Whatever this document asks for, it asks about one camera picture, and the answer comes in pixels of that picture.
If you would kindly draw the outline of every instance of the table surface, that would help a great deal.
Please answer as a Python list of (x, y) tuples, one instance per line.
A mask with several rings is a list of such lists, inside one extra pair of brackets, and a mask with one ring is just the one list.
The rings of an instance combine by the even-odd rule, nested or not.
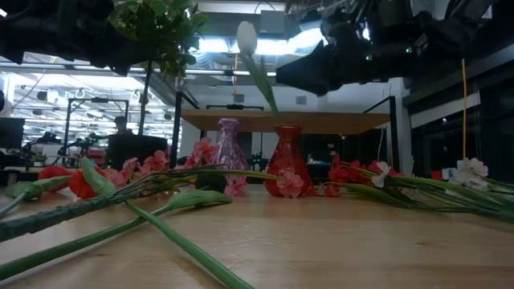
[(280, 124), (302, 127), (302, 133), (358, 134), (390, 121), (383, 113), (272, 112), (236, 109), (183, 109), (181, 117), (204, 131), (218, 131), (218, 120), (233, 117), (241, 120), (240, 132), (274, 132)]
[[(7, 199), (0, 196), (0, 206)], [(24, 203), (18, 218), (67, 204), (61, 193)], [(165, 200), (135, 201), (151, 210)], [(0, 243), (0, 263), (134, 218), (107, 208)], [(352, 198), (269, 197), (252, 186), (230, 205), (161, 216), (256, 288), (512, 288), (512, 225), (397, 209)], [(0, 283), (1, 288), (221, 288), (144, 224)]]

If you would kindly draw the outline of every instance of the wooden shelf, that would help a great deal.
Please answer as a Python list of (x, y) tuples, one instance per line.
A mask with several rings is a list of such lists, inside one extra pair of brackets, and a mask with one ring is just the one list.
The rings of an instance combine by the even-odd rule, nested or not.
[(358, 134), (389, 122), (389, 114), (333, 112), (271, 112), (243, 110), (184, 109), (182, 118), (204, 131), (217, 131), (218, 120), (234, 117), (241, 120), (240, 132), (274, 132), (279, 124), (294, 124), (302, 133)]

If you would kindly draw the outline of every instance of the flower stem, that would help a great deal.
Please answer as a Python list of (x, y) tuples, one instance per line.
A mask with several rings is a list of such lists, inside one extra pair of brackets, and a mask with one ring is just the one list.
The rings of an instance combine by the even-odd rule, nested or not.
[(187, 254), (190, 254), (200, 264), (202, 264), (210, 273), (218, 278), (223, 284), (231, 289), (239, 288), (253, 288), (250, 284), (239, 278), (237, 275), (228, 270), (216, 259), (207, 254), (200, 247), (194, 245), (191, 241), (175, 232), (168, 225), (166, 225), (160, 218), (152, 214), (126, 203), (127, 207), (136, 214), (145, 218), (152, 225), (157, 227), (169, 240), (181, 247)]
[[(172, 209), (172, 206), (166, 205), (158, 210), (154, 210), (152, 214), (158, 216)], [(42, 250), (40, 252), (25, 256), (23, 258), (19, 258), (11, 262), (2, 264), (0, 265), (0, 281), (12, 277), (16, 274), (22, 273), (24, 271), (30, 270), (46, 262), (50, 262), (51, 260), (63, 257), (66, 254), (73, 253), (87, 246), (91, 246), (98, 242), (104, 241), (105, 239), (114, 237), (136, 226), (139, 226), (144, 222), (145, 219), (143, 218), (135, 218), (132, 221), (128, 221), (123, 224), (107, 228), (100, 232), (96, 232), (94, 234), (78, 238), (74, 241), (66, 242), (64, 244), (46, 250)]]
[(14, 209), (21, 201), (23, 201), (23, 198), (27, 195), (27, 193), (21, 193), (19, 194), (12, 202), (7, 204), (7, 206), (0, 209), (0, 218), (3, 218), (7, 213), (9, 213), (12, 209)]

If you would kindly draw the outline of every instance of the computer monitor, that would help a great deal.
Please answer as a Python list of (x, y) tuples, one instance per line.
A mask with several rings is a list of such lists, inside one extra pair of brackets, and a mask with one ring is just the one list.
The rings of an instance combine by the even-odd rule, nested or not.
[(0, 117), (0, 148), (21, 149), (25, 119)]

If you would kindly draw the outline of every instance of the glass vase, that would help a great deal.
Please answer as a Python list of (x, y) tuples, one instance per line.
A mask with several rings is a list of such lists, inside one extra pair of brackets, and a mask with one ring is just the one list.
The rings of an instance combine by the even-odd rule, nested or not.
[[(243, 151), (237, 143), (240, 121), (233, 118), (222, 118), (219, 120), (218, 124), (221, 137), (210, 163), (212, 165), (224, 164), (225, 166), (220, 169), (248, 170), (250, 167), (244, 159)], [(246, 177), (226, 177), (227, 187), (234, 187), (234, 185), (242, 184), (245, 181)], [(225, 190), (225, 193), (235, 196), (242, 195), (243, 191)]]
[(275, 131), (279, 135), (279, 143), (266, 173), (282, 177), (283, 180), (264, 181), (266, 190), (276, 197), (315, 195), (314, 185), (297, 144), (302, 128), (296, 125), (279, 125), (275, 127)]

